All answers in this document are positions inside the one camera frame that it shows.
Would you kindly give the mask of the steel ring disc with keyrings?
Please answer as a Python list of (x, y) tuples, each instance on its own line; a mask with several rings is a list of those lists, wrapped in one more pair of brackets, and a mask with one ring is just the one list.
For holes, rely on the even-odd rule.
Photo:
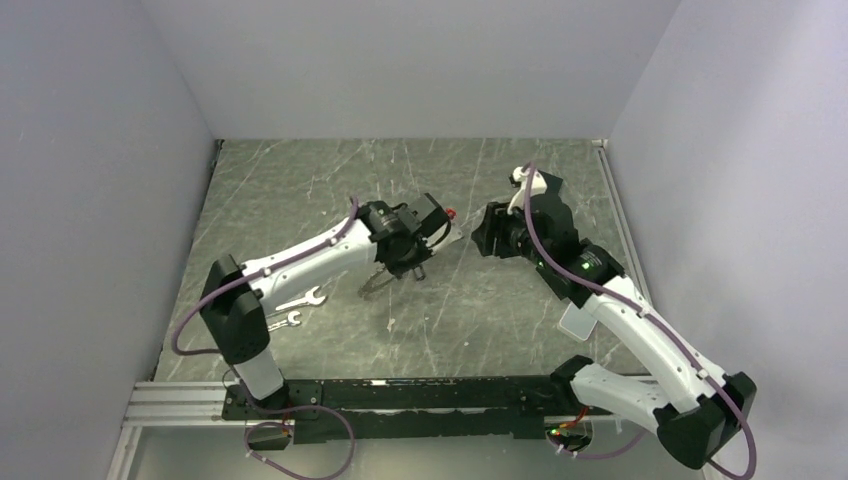
[(391, 285), (395, 280), (396, 277), (388, 272), (385, 267), (380, 267), (359, 287), (358, 296), (362, 299), (369, 300), (385, 287)]

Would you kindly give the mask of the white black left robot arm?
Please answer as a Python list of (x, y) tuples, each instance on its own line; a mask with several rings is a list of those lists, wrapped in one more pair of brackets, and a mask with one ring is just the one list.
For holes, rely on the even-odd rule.
[(215, 261), (198, 312), (216, 352), (247, 388), (248, 407), (272, 420), (287, 406), (289, 386), (270, 349), (273, 308), (366, 264), (401, 277), (432, 257), (450, 227), (450, 214), (428, 193), (395, 206), (353, 199), (343, 221), (293, 247), (243, 263), (231, 256)]

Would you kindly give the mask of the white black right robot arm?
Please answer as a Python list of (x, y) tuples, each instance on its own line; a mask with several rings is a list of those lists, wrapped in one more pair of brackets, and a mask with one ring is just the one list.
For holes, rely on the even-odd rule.
[(753, 477), (758, 451), (749, 414), (757, 393), (744, 372), (730, 374), (684, 340), (657, 313), (623, 267), (604, 248), (579, 239), (570, 209), (557, 197), (491, 202), (472, 233), (482, 256), (522, 257), (546, 284), (582, 313), (607, 327), (653, 376), (654, 385), (616, 374), (575, 356), (552, 375), (551, 401), (574, 415), (599, 407), (654, 434), (680, 464), (735, 473), (715, 455), (737, 434), (748, 451), (739, 478)]

